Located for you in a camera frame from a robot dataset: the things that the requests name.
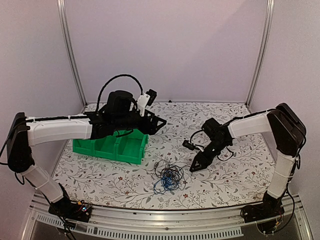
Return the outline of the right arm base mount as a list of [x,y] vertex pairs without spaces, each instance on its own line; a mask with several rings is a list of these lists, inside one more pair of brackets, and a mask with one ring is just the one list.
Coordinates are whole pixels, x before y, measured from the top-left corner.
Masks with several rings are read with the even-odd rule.
[[260,204],[249,204],[241,208],[240,216],[245,223],[262,221],[257,229],[264,235],[274,234],[284,220],[284,208],[280,198],[264,198]]

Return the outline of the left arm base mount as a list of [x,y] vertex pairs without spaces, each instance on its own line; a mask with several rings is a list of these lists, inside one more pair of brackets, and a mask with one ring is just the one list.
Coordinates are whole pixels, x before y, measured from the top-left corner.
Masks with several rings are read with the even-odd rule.
[[61,199],[55,203],[51,202],[48,212],[64,219],[88,223],[91,218],[92,206],[91,203],[85,203],[83,200],[72,202],[68,199]]

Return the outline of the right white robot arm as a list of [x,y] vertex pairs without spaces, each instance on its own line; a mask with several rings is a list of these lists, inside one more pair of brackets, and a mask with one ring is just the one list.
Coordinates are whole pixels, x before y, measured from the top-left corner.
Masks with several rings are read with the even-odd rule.
[[255,112],[220,124],[214,118],[204,122],[201,127],[210,139],[206,147],[198,147],[190,167],[191,172],[206,169],[218,157],[222,150],[232,146],[233,140],[247,135],[270,132],[276,144],[277,159],[271,183],[265,193],[270,197],[259,206],[258,213],[262,218],[269,218],[278,210],[278,203],[287,189],[295,167],[301,164],[300,151],[306,144],[307,130],[302,121],[286,104],[276,108]]

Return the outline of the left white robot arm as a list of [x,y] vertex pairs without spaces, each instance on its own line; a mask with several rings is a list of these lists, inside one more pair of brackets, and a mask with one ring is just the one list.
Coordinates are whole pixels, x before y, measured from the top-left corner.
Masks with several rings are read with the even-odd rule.
[[112,91],[107,103],[95,111],[78,115],[56,117],[26,117],[24,112],[15,115],[5,144],[6,165],[21,174],[37,190],[47,197],[63,216],[74,213],[74,205],[56,181],[36,165],[31,148],[48,142],[62,140],[98,140],[117,131],[139,130],[145,135],[155,135],[167,121],[146,109],[151,106],[157,93],[149,90],[134,99],[130,92]]

